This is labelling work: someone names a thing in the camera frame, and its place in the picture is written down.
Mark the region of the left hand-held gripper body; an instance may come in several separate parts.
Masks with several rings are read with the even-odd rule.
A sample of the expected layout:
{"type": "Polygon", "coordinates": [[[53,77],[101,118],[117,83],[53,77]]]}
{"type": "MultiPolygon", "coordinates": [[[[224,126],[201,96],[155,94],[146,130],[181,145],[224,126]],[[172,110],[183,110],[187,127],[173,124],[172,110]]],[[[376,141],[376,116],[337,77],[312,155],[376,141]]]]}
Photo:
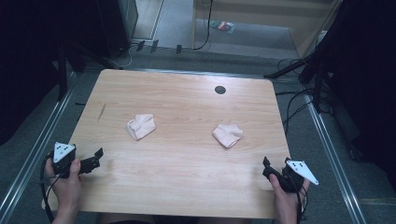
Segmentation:
{"type": "Polygon", "coordinates": [[[77,147],[56,142],[52,153],[52,168],[60,178],[67,178],[70,174],[70,165],[76,158],[77,147]]]}

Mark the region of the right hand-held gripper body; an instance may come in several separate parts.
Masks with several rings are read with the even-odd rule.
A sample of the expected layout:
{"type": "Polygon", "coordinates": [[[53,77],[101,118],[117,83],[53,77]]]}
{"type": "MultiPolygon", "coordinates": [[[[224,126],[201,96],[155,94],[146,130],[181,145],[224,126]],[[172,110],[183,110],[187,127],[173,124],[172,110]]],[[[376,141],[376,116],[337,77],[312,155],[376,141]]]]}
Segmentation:
{"type": "Polygon", "coordinates": [[[299,191],[306,179],[314,185],[319,184],[304,161],[293,161],[290,158],[286,158],[285,163],[286,166],[282,169],[282,174],[279,179],[279,184],[284,191],[299,191]]]}

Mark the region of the pale pink sock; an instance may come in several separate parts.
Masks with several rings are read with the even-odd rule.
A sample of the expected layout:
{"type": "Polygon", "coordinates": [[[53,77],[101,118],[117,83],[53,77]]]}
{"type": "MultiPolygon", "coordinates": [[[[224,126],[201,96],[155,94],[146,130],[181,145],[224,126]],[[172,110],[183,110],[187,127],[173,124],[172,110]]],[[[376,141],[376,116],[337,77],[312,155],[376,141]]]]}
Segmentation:
{"type": "Polygon", "coordinates": [[[244,132],[235,124],[219,124],[212,135],[223,147],[230,148],[243,137],[244,132]]]}
{"type": "Polygon", "coordinates": [[[136,141],[143,139],[156,130],[154,116],[152,114],[139,114],[126,124],[126,130],[136,141]]]}

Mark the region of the person's right hand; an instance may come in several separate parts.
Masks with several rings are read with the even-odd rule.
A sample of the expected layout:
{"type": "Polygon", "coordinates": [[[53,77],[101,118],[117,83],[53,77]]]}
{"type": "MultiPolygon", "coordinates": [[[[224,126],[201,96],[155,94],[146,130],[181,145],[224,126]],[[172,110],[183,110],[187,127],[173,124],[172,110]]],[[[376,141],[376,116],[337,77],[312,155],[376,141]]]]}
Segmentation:
{"type": "Polygon", "coordinates": [[[276,218],[285,216],[294,216],[298,218],[298,210],[301,209],[310,182],[307,179],[304,181],[304,189],[300,191],[300,197],[297,197],[295,193],[285,192],[276,180],[270,183],[275,194],[276,218]]]}

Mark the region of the person's left hand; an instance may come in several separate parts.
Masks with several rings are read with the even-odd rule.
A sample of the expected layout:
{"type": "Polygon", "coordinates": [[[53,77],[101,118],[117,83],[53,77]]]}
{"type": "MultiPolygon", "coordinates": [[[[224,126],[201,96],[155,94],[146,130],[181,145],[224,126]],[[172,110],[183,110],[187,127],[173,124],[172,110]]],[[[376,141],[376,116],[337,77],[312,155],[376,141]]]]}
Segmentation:
{"type": "Polygon", "coordinates": [[[46,161],[45,170],[47,175],[52,178],[50,184],[58,200],[57,213],[78,214],[81,193],[79,179],[80,160],[74,159],[72,161],[70,165],[70,174],[67,179],[53,179],[54,171],[52,168],[52,159],[46,161]]]}

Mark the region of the black metal tripod stand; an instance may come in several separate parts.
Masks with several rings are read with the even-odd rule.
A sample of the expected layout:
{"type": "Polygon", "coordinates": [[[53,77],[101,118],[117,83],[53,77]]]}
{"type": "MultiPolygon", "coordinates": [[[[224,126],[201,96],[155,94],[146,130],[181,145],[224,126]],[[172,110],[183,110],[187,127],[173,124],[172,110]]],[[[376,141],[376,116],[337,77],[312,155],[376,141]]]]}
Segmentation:
{"type": "Polygon", "coordinates": [[[313,107],[318,113],[323,113],[324,110],[321,108],[324,97],[323,92],[323,81],[326,75],[326,63],[322,59],[322,52],[320,49],[314,49],[306,57],[295,60],[290,65],[274,72],[270,75],[264,75],[267,79],[276,79],[282,77],[290,72],[294,72],[298,68],[303,68],[299,75],[299,82],[301,84],[308,84],[310,81],[314,81],[313,84],[313,107]]]}

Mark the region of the dark cabinet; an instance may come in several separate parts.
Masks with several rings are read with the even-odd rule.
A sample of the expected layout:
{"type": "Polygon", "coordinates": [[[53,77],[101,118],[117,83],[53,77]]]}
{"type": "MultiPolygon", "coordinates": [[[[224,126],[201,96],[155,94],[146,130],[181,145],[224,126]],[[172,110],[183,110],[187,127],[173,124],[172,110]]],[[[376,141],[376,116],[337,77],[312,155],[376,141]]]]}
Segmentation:
{"type": "Polygon", "coordinates": [[[134,37],[138,20],[135,0],[96,0],[106,41],[106,56],[119,57],[134,37]]]}

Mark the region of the colourful flat packet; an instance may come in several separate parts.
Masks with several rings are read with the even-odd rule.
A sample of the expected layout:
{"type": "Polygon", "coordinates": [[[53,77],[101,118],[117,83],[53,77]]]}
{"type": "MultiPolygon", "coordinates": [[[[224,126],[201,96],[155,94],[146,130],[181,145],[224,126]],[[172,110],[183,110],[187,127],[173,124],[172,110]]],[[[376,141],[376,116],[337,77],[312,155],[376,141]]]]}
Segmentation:
{"type": "Polygon", "coordinates": [[[234,24],[228,21],[211,21],[209,25],[212,28],[231,34],[234,30],[234,24]]]}

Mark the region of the metal floor rail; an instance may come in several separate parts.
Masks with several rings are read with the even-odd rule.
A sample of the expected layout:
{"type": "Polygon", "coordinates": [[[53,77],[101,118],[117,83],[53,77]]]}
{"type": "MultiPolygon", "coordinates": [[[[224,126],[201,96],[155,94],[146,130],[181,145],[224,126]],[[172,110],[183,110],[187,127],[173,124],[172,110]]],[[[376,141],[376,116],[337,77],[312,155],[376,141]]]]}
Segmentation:
{"type": "Polygon", "coordinates": [[[66,76],[68,90],[64,96],[58,100],[51,91],[15,135],[0,147],[0,224],[7,224],[35,168],[42,162],[47,143],[78,77],[79,73],[69,73],[66,76]]]}
{"type": "Polygon", "coordinates": [[[356,197],[355,191],[347,178],[345,169],[336,153],[334,144],[329,135],[327,127],[322,116],[316,111],[313,106],[313,98],[309,95],[304,96],[304,100],[308,103],[309,113],[317,129],[319,139],[324,147],[329,164],[332,168],[334,178],[340,189],[346,209],[349,213],[353,224],[367,224],[365,215],[361,210],[361,205],[356,197]]]}

